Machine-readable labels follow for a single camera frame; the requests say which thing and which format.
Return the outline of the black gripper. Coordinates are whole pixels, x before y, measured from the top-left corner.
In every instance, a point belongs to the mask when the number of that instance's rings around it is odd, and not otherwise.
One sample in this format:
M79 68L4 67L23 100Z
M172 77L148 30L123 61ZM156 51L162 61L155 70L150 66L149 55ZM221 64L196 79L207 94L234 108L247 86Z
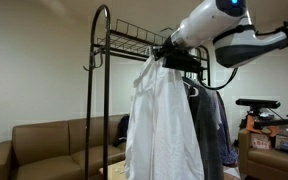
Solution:
M193 55L174 45L170 37L161 46L154 46L152 52L156 61L162 61L164 68L193 73L204 70L201 63Z

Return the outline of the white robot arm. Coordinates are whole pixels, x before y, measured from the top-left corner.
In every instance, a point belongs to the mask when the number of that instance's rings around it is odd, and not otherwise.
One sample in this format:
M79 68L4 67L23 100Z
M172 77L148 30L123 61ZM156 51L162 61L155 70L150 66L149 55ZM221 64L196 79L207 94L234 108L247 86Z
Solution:
M251 21L246 0L204 0L164 41L155 58L175 51L188 52L208 40L220 65L237 68L288 47L288 21L273 32L260 34Z

